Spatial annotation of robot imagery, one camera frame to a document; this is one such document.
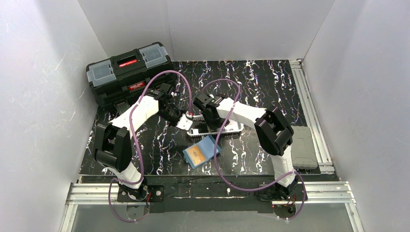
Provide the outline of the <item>white plastic basket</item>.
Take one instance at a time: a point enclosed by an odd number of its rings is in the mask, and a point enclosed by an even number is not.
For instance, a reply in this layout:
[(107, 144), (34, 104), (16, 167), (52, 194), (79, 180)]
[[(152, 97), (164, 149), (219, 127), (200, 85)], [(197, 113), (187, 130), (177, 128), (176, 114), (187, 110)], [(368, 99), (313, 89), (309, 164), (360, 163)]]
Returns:
[(241, 133), (244, 129), (244, 124), (231, 119), (228, 120), (224, 127), (217, 128), (215, 125), (207, 123), (203, 115), (187, 115), (187, 118), (193, 122), (192, 126), (187, 131), (187, 134), (190, 137), (217, 135), (220, 129), (222, 129), (222, 135), (237, 134)]

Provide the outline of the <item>blue leather card holder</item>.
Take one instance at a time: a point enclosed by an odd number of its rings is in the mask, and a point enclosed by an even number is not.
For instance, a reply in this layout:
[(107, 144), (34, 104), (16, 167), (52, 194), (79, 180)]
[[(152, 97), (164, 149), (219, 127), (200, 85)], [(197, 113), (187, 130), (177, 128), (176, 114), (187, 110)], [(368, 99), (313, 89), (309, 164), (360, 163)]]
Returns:
[(203, 165), (204, 163), (208, 162), (209, 160), (213, 159), (214, 157), (214, 148), (215, 145), (217, 145), (217, 149), (216, 149), (216, 154), (219, 155), (220, 152), (222, 151), (222, 148), (216, 143), (215, 137), (212, 135), (208, 135), (206, 137), (204, 137), (202, 140), (200, 140), (199, 142), (195, 143), (194, 145), (199, 146), (201, 152), (204, 154), (206, 161), (201, 163), (198, 166), (194, 166), (192, 161), (190, 160), (188, 154), (187, 154), (187, 150), (188, 148), (192, 147), (193, 145), (191, 145), (190, 147), (186, 148), (183, 150), (183, 159), (186, 163), (188, 163), (191, 168), (196, 169), (199, 166)]

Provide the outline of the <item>orange credit card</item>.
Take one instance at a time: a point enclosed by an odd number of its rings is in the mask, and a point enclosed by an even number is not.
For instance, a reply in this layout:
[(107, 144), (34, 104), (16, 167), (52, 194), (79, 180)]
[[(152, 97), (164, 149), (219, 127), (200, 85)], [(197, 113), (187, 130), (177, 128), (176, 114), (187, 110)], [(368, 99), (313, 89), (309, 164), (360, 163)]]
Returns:
[(192, 147), (188, 148), (187, 154), (194, 166), (198, 166), (206, 161), (204, 154), (201, 152), (199, 146), (197, 145), (193, 145)]

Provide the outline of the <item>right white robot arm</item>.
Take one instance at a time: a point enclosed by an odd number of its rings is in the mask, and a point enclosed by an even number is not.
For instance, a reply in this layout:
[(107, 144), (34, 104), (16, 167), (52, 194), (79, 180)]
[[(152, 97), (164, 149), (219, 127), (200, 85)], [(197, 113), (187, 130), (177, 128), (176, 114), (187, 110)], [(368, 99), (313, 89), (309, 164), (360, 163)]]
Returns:
[(272, 189), (275, 197), (284, 199), (293, 194), (298, 183), (291, 157), (294, 131), (279, 109), (253, 107), (238, 102), (237, 98), (204, 93), (195, 97), (193, 104), (202, 112), (206, 124), (218, 131), (216, 142), (230, 120), (256, 131), (261, 148), (270, 155), (275, 180), (264, 186), (247, 188), (246, 192)]

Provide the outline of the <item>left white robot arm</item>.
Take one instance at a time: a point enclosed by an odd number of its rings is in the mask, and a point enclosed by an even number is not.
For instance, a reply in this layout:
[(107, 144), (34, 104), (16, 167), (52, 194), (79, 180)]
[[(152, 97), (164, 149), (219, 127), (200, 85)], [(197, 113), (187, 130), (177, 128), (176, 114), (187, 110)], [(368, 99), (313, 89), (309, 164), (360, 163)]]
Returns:
[(149, 88), (133, 105), (135, 111), (129, 108), (110, 122), (96, 126), (92, 155), (116, 175), (120, 189), (133, 200), (143, 201), (149, 197), (147, 180), (132, 163), (135, 130), (154, 115), (181, 130), (188, 130), (192, 125), (187, 112), (171, 103), (174, 95), (175, 89), (170, 84), (163, 83), (158, 90)]

